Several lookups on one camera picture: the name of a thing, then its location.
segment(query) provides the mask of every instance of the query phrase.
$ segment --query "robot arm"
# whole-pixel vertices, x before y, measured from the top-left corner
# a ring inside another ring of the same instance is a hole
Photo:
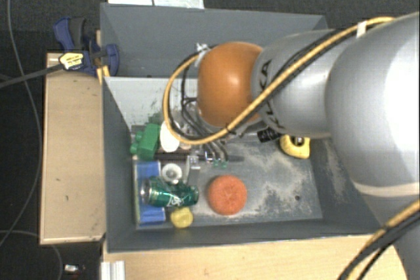
[[[365,32],[366,25],[375,27]],[[213,50],[222,56],[204,57],[197,98],[198,118],[213,134],[185,139],[168,117],[171,83],[198,56],[183,62],[167,85],[163,114],[180,141],[205,144],[240,127],[269,127],[296,138],[331,137],[380,223],[419,198],[419,13],[368,20],[357,29],[292,35],[262,51],[249,46],[246,62],[243,51]],[[213,99],[213,110],[204,103],[214,87],[206,83],[209,72],[210,83],[220,81],[235,92],[223,104]],[[255,112],[257,118],[250,118]],[[408,277],[420,279],[420,227],[395,245]]]

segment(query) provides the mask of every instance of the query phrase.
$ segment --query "white cap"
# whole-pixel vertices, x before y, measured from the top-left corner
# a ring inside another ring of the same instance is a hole
[[[162,123],[160,128],[159,139],[163,150],[167,153],[172,153],[179,147],[179,140],[169,132],[165,122]]]

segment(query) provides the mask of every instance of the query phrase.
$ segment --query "wooden board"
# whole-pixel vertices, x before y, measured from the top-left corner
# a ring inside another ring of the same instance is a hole
[[[125,261],[126,280],[334,280],[369,236],[108,254]],[[389,248],[365,280],[406,279],[400,259]]]
[[[49,54],[53,66],[59,54]],[[45,81],[41,244],[97,241],[105,232],[98,79],[76,71]]]

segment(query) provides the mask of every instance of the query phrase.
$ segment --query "yellow cable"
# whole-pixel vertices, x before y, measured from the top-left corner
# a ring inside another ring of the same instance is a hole
[[[404,220],[409,218],[415,212],[420,211],[420,199],[414,201],[408,207],[406,207],[403,211],[400,211],[398,214],[390,218],[385,225],[377,230],[364,244],[364,246],[360,250],[364,250],[374,244],[379,238],[381,238],[387,232],[387,228],[395,228],[396,226],[400,225]],[[360,265],[356,266],[348,275],[347,280],[356,279],[358,268]]]
[[[372,26],[376,24],[382,24],[385,22],[390,22],[394,18],[392,17],[379,17],[379,18],[373,18],[366,20],[366,26]],[[165,88],[165,92],[163,94],[163,118],[165,120],[165,123],[167,125],[167,128],[169,132],[180,142],[188,145],[203,145],[207,144],[209,142],[213,142],[215,140],[218,140],[224,136],[226,136],[230,130],[234,130],[250,113],[253,112],[253,110],[262,103],[276,88],[282,84],[293,72],[295,72],[299,67],[301,67],[303,64],[308,62],[311,58],[315,57],[319,52],[323,51],[328,46],[334,44],[336,41],[340,40],[341,38],[353,33],[358,28],[358,25],[354,25],[350,28],[347,28],[344,31],[341,31],[332,37],[330,37],[328,40],[324,41],[323,43],[319,44],[317,47],[313,48],[310,52],[305,54],[304,57],[302,57],[300,60],[293,63],[291,66],[289,66],[283,73],[281,73],[269,86],[265,88],[264,91],[260,93],[260,95],[254,99],[250,105],[248,105],[229,125],[226,126],[226,128],[216,132],[215,134],[206,136],[201,139],[191,140],[187,138],[183,138],[178,133],[175,132],[175,130],[172,128],[171,121],[169,118],[169,95],[171,93],[171,87],[174,82],[174,80],[178,77],[178,75],[184,71],[188,66],[190,66],[193,62],[195,62],[198,58],[197,56],[193,56],[189,61],[183,63],[179,68],[175,70],[175,72],[170,76],[168,80],[168,84]]]

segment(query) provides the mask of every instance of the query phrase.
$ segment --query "orange sphere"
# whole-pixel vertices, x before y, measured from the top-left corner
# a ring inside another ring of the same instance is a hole
[[[227,42],[204,56],[198,70],[197,102],[205,122],[225,127],[253,101],[251,74],[261,51],[252,43]]]

